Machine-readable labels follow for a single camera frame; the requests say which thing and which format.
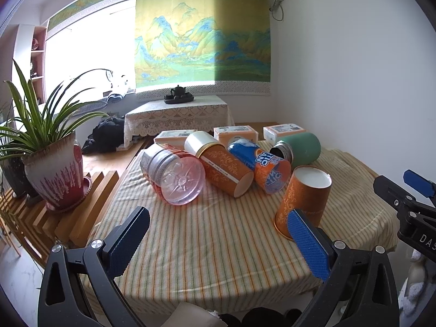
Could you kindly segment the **wooden slatted plant stand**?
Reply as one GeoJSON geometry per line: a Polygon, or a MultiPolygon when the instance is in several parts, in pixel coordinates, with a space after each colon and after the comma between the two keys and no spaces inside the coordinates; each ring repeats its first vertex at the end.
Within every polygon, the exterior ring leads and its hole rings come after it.
{"type": "Polygon", "coordinates": [[[48,210],[44,201],[29,207],[26,199],[17,199],[8,190],[1,194],[1,219],[31,258],[44,267],[55,244],[84,247],[107,209],[119,179],[116,171],[92,174],[92,187],[86,198],[65,213],[48,210]]]}

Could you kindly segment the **black teapot on tray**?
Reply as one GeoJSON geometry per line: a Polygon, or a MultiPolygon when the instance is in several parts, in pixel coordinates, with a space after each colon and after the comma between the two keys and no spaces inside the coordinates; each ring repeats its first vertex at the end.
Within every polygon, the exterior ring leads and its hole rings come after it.
{"type": "Polygon", "coordinates": [[[194,101],[194,96],[186,91],[186,87],[177,85],[170,90],[169,95],[164,96],[165,104],[181,104],[194,101]]]}

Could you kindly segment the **clear pink plastic bottle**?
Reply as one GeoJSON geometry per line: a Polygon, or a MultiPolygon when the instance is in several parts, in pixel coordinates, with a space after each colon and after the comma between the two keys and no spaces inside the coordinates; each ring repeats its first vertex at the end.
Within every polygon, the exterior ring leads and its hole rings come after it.
{"type": "Polygon", "coordinates": [[[144,149],[140,168],[158,197],[171,205],[193,202],[205,185],[201,161],[168,144],[152,144],[144,149]]]}

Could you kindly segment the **lace covered side table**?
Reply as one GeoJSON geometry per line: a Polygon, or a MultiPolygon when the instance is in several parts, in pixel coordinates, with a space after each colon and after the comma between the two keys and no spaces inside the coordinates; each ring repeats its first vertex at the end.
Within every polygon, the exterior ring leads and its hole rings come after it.
{"type": "Polygon", "coordinates": [[[230,106],[216,95],[196,96],[193,101],[180,104],[149,101],[125,115],[124,146],[128,148],[134,136],[155,136],[161,131],[184,129],[210,132],[233,125],[230,106]]]}

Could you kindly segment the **potted spider plant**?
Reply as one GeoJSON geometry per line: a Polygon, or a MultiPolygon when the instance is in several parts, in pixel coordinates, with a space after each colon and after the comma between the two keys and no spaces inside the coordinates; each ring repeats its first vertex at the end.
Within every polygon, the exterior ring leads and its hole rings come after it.
{"type": "Polygon", "coordinates": [[[90,101],[82,102],[82,89],[68,95],[71,87],[93,69],[81,73],[67,85],[59,83],[47,101],[40,105],[32,80],[26,79],[17,62],[13,63],[20,86],[6,80],[13,101],[14,117],[1,126],[1,161],[20,158],[27,180],[55,213],[77,207],[92,186],[83,172],[81,146],[75,130],[107,113],[94,110],[79,115],[90,101]]]}

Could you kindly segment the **orange white box right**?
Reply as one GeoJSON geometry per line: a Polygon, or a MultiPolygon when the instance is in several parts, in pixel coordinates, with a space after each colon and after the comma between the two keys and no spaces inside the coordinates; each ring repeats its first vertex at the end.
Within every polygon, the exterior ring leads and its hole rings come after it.
{"type": "Polygon", "coordinates": [[[282,140],[286,136],[291,136],[305,131],[306,130],[304,128],[294,123],[279,124],[265,126],[263,128],[263,137],[269,144],[275,145],[278,141],[282,140]]]}

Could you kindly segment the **orange cup with gold rim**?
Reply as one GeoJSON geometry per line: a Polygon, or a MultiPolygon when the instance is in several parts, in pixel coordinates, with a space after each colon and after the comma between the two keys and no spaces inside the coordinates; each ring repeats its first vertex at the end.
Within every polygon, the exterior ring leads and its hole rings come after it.
{"type": "Polygon", "coordinates": [[[332,187],[330,174],[310,165],[293,170],[290,182],[274,216],[276,230],[288,240],[293,240],[287,228],[288,214],[300,209],[310,223],[318,227],[332,187]]]}

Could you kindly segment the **white pink wall shelf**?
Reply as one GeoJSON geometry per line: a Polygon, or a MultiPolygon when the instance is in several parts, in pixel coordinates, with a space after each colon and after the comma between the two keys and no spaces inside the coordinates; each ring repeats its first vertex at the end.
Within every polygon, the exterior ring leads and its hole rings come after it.
{"type": "Polygon", "coordinates": [[[13,48],[13,59],[24,77],[32,81],[38,104],[45,102],[45,26],[18,25],[13,48]]]}

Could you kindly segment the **black bag on floor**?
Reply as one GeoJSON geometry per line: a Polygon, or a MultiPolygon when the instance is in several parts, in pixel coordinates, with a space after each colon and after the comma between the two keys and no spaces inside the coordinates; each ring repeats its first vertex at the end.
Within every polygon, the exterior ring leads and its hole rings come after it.
{"type": "Polygon", "coordinates": [[[82,146],[82,154],[115,152],[124,144],[124,119],[108,117],[98,123],[82,146]]]}

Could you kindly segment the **orange paper tube canister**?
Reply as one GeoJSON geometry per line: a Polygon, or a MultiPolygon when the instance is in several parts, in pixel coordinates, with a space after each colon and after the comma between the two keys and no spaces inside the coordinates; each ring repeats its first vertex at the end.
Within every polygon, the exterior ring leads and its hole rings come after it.
{"type": "Polygon", "coordinates": [[[206,179],[230,196],[239,198],[251,186],[253,171],[209,133],[195,131],[190,134],[184,149],[201,161],[206,179]]]}

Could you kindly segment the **blue orange soda bottle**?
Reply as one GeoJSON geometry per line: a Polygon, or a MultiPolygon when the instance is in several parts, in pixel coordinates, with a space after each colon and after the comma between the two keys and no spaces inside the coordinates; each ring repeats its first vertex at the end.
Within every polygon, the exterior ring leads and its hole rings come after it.
{"type": "Polygon", "coordinates": [[[266,194],[279,192],[290,179],[289,161],[261,149],[245,138],[232,142],[228,151],[254,172],[256,184],[266,194]]]}

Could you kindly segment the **green landscape roller blind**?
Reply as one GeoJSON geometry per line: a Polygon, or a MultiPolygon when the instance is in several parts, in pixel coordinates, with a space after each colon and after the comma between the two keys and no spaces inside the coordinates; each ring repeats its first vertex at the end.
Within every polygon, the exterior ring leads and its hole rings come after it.
{"type": "Polygon", "coordinates": [[[135,12],[137,89],[270,95],[269,0],[136,0],[135,12]]]}

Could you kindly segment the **orange white box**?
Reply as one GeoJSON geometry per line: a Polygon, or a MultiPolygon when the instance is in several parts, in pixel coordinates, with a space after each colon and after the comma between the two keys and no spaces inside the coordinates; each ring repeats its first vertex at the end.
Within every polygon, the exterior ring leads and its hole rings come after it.
{"type": "Polygon", "coordinates": [[[228,147],[234,141],[242,138],[257,143],[259,133],[250,126],[224,126],[214,128],[214,138],[228,147]]]}
{"type": "Polygon", "coordinates": [[[291,136],[305,131],[306,130],[304,128],[294,123],[279,124],[265,126],[263,128],[263,137],[269,144],[275,145],[278,141],[282,140],[286,136],[291,136]]]}

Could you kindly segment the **green thermos flask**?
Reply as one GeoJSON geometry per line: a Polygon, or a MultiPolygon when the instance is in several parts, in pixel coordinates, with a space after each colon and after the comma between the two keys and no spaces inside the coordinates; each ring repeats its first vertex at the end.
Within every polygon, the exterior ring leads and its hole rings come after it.
{"type": "Polygon", "coordinates": [[[322,152],[322,146],[315,134],[301,132],[283,137],[270,150],[270,153],[289,161],[292,169],[310,165],[322,152]]]}

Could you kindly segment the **white tissue box left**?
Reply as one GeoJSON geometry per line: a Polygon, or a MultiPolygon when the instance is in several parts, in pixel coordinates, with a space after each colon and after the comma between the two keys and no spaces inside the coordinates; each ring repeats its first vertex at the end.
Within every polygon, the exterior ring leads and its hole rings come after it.
{"type": "Polygon", "coordinates": [[[154,143],[158,145],[168,144],[183,150],[187,137],[194,132],[196,132],[196,129],[161,131],[158,136],[154,138],[154,143]]]}

